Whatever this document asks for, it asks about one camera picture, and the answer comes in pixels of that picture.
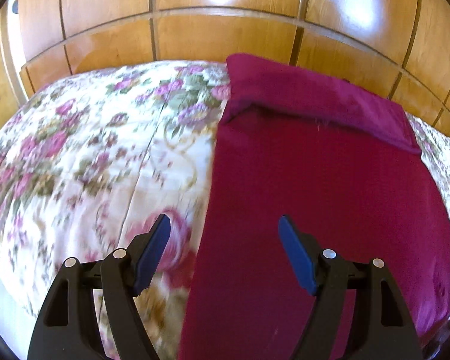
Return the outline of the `magenta red garment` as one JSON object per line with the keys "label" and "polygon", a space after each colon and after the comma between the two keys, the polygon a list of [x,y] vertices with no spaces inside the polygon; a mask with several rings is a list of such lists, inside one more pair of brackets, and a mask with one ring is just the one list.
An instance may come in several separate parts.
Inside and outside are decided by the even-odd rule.
{"label": "magenta red garment", "polygon": [[403,108],[253,55],[226,68],[179,357],[290,357],[313,298],[280,242],[283,215],[343,258],[382,259],[429,337],[450,315],[450,220]]}

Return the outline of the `floral bedspread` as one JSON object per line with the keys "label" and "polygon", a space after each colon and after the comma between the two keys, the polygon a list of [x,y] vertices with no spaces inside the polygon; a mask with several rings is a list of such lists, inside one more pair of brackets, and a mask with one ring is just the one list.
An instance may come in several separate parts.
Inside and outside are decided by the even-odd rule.
{"label": "floral bedspread", "polygon": [[[101,263],[160,214],[170,219],[170,238],[134,302],[157,359],[181,359],[230,98],[227,61],[145,63],[58,80],[1,129],[0,316],[27,339],[25,359],[121,359]],[[406,117],[450,220],[450,138]],[[450,315],[419,337],[385,262],[343,259],[347,290],[328,359],[432,358]]]}

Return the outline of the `wooden wardrobe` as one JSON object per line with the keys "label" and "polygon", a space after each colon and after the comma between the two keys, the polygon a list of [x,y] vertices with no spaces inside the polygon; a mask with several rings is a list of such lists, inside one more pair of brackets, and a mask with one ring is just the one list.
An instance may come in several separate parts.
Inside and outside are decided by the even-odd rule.
{"label": "wooden wardrobe", "polygon": [[76,73],[249,53],[398,102],[450,137],[446,0],[10,0],[26,94]]}

